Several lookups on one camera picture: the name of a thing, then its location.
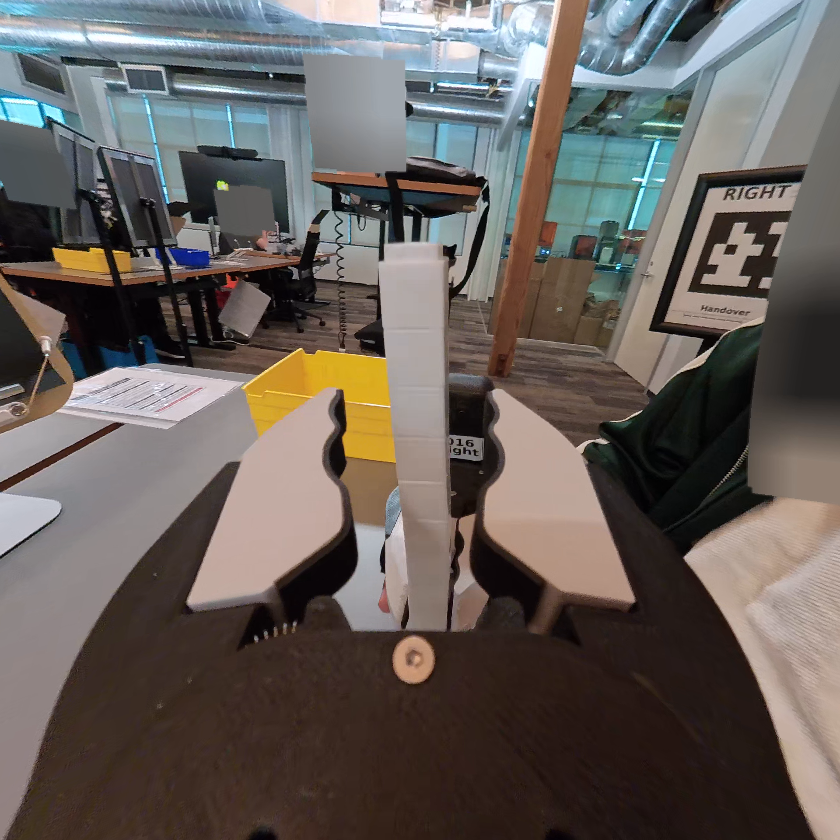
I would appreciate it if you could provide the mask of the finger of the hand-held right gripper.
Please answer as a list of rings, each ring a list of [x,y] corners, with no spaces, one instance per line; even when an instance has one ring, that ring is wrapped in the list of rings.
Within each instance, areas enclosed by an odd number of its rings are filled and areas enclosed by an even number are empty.
[[[382,547],[382,572],[387,586],[392,617],[399,625],[408,621],[408,582],[406,546],[399,489],[394,489],[385,504],[385,540]]]
[[[488,595],[478,584],[471,568],[470,551],[474,526],[454,525],[453,534],[449,629],[452,632],[465,632],[476,626],[487,604]]]

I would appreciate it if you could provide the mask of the black bag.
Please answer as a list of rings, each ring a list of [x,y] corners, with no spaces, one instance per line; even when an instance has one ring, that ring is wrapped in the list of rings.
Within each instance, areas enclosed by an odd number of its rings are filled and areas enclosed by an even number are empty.
[[[449,299],[452,301],[468,285],[485,241],[490,213],[489,180],[469,168],[422,156],[407,158],[406,171],[400,177],[411,182],[441,187],[439,190],[433,189],[429,195],[445,194],[439,199],[424,198],[414,201],[408,198],[406,192],[403,193],[404,209],[413,220],[413,233],[419,232],[421,218],[438,219],[468,214],[478,207],[478,201],[483,202],[483,212],[469,248],[464,276],[459,283],[450,285]]]

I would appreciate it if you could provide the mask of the white segmented bar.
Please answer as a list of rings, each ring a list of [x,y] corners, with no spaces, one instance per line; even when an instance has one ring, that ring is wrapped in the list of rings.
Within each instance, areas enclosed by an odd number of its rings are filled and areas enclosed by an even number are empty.
[[[441,245],[393,243],[380,264],[408,627],[443,632],[451,566],[448,260]]]

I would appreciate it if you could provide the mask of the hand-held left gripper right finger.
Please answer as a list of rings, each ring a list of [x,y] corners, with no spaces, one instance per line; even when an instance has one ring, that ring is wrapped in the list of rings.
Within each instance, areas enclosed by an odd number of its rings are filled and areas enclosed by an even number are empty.
[[[627,616],[637,604],[585,460],[509,393],[486,396],[486,481],[469,566],[496,614],[551,635],[572,608]]]

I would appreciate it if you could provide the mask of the stack of cardboard boxes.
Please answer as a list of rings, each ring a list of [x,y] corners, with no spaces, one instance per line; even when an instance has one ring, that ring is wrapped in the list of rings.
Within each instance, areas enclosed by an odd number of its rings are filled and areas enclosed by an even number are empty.
[[[608,347],[621,314],[626,279],[591,260],[535,260],[518,337]]]

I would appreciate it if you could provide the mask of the yellow plastic bin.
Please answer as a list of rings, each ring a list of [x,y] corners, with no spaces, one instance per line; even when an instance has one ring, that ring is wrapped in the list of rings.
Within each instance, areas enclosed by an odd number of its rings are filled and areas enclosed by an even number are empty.
[[[243,385],[257,435],[324,389],[344,396],[344,452],[395,463],[386,360],[379,356],[298,349]]]

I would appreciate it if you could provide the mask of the white wall vent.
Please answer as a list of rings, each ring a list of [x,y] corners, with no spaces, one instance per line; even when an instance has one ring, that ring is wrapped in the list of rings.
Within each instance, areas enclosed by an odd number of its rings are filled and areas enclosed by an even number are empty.
[[[120,70],[129,93],[169,96],[170,80],[164,66],[122,63]]]

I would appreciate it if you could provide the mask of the long yellow bin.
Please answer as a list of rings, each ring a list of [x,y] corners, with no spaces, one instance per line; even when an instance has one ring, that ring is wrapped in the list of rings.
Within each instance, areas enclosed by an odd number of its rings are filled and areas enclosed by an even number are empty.
[[[112,262],[118,273],[133,272],[132,256],[129,252],[114,249],[110,251]],[[103,248],[53,248],[52,256],[63,269],[86,271],[106,275],[111,273],[109,256]]]

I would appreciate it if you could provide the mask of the grey hanging card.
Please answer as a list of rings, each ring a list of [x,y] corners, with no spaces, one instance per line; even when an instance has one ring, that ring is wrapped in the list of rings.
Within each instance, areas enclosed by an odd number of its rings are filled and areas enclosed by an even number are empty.
[[[219,312],[219,323],[227,333],[250,340],[262,323],[270,303],[270,296],[256,284],[240,279]]]

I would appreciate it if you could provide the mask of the laminated paper sheet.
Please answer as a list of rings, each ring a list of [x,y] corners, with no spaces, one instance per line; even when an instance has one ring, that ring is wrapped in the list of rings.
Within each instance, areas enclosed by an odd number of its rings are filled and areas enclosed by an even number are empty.
[[[76,383],[62,412],[171,428],[239,388],[236,382],[146,368],[115,368]]]

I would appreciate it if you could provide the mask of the silver ceiling duct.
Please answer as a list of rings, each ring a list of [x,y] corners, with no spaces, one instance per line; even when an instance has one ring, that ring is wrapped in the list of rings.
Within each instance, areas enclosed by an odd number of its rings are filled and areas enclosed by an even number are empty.
[[[325,35],[256,33],[2,14],[2,49],[28,55],[211,66],[300,67],[303,57],[339,54],[404,60],[425,70],[476,64],[468,42],[422,38],[419,43]]]

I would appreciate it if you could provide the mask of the person's green jacket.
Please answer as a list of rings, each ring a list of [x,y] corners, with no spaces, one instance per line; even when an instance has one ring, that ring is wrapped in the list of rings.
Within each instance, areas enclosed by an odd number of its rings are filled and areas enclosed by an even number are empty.
[[[748,482],[749,426],[763,318],[724,333],[621,421],[577,449],[617,480],[688,553],[771,497]]]

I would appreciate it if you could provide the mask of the black display board on stand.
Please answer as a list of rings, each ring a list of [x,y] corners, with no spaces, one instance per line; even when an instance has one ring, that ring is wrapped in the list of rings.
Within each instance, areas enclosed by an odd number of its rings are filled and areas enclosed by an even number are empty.
[[[1,432],[58,412],[75,379],[58,339],[5,279],[1,280]],[[1,493],[1,556],[46,529],[62,512],[59,501]]]

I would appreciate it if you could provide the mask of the black office chair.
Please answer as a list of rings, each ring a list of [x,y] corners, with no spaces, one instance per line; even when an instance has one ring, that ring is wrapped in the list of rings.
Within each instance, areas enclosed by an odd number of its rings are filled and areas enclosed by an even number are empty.
[[[316,317],[319,326],[326,324],[320,311],[329,302],[316,298],[314,268],[320,245],[320,226],[327,215],[328,210],[321,210],[311,221],[295,265],[269,270],[270,296],[274,307],[269,310],[268,320],[292,323],[297,333],[304,332],[301,323],[310,316]]]

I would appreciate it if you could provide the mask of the framed marker poster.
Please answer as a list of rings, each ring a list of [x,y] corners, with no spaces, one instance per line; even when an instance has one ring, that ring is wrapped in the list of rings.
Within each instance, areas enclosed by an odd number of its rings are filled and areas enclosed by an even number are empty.
[[[699,174],[650,331],[712,341],[761,319],[805,164]]]

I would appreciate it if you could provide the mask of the person's white shirt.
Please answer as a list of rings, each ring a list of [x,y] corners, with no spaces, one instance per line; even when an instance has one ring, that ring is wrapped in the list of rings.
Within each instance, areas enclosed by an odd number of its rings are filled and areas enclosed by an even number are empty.
[[[815,838],[839,838],[839,508],[777,498],[686,555],[749,661]]]

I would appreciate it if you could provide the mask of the bent silver ducts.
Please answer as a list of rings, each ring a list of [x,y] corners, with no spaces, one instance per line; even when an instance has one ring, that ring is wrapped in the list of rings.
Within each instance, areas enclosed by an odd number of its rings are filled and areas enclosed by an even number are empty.
[[[645,67],[696,2],[588,2],[575,65],[624,77]],[[500,53],[482,51],[480,78],[511,80],[526,48],[548,44],[553,2],[516,4],[498,39]]]

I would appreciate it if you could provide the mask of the black panel display on pole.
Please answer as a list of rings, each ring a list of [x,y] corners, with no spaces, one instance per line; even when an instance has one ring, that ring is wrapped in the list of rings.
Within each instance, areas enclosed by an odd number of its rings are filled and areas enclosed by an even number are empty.
[[[47,118],[46,123],[68,169],[75,194],[71,208],[59,211],[61,241],[65,246],[100,248],[107,267],[105,276],[114,289],[129,347],[136,363],[144,364],[144,345],[134,324],[121,270],[102,215],[102,200],[98,193],[98,145],[87,135],[55,119]]]
[[[193,366],[186,327],[177,302],[167,248],[176,245],[176,235],[164,197],[155,158],[105,145],[98,147],[98,161],[108,184],[123,238],[134,251],[156,249],[164,284],[175,316],[175,326],[185,362]]]

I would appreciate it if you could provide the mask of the large black monitor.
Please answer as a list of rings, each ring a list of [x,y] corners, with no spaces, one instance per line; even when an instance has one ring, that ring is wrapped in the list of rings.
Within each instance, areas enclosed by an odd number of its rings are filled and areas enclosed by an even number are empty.
[[[271,193],[279,232],[293,233],[284,161],[261,158],[256,150],[213,145],[199,145],[195,152],[179,151],[178,156],[194,223],[208,224],[216,215],[214,191],[221,189],[219,184],[255,186]]]

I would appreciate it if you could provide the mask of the long wooden desk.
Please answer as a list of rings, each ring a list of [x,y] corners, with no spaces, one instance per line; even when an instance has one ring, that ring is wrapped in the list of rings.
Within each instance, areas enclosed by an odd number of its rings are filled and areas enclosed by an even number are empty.
[[[332,256],[332,254],[317,253],[315,266],[328,263]],[[244,276],[259,270],[293,266],[298,262],[298,258],[299,255],[272,255],[264,251],[247,251],[238,259],[232,259],[231,255],[228,255],[222,260],[212,260],[210,267],[204,269],[184,269],[173,266],[171,272],[176,295],[186,295],[191,301],[198,345],[205,348],[212,347],[214,343],[211,337],[222,334],[218,320],[219,308],[215,297],[209,294],[210,291],[218,288],[214,277],[226,274]],[[83,313],[80,293],[77,289],[106,288],[115,295],[105,275],[63,269],[56,262],[2,264],[2,274],[6,279],[14,278],[29,290],[45,293],[59,301],[65,307],[70,341],[75,344],[87,373],[99,373],[104,369],[98,344],[92,338],[88,316]],[[148,270],[123,273],[122,283],[129,303],[140,298],[169,297],[162,268],[153,267]],[[202,309],[201,304],[197,302],[200,291],[207,292],[205,295],[208,302],[207,310]]]

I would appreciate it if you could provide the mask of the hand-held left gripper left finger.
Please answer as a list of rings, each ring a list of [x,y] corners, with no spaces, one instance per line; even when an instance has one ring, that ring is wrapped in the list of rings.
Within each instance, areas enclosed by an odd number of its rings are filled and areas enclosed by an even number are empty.
[[[327,387],[246,451],[186,598],[191,612],[303,614],[350,580],[358,547],[342,481],[346,426],[343,392]]]

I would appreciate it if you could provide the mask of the wooden post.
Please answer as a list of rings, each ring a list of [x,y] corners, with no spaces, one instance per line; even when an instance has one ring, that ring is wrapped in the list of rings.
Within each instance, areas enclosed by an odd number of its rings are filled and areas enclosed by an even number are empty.
[[[587,8],[586,1],[557,1],[553,4],[507,270],[497,309],[497,327],[488,361],[487,373],[490,377],[509,375],[516,353],[530,271],[552,189]]]

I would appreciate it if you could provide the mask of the wooden standing desk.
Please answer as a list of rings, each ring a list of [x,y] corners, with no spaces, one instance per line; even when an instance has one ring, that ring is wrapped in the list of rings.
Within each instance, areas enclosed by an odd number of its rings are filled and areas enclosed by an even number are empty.
[[[410,241],[421,241],[424,219],[470,214],[483,206],[462,280],[450,285],[453,301],[468,285],[478,263],[487,233],[490,186],[487,178],[470,170],[433,159],[410,159],[404,172],[384,174],[329,173],[316,171],[311,180],[328,187],[331,211],[338,215],[375,218],[380,224],[378,253],[385,245],[405,240],[405,217],[412,223]]]

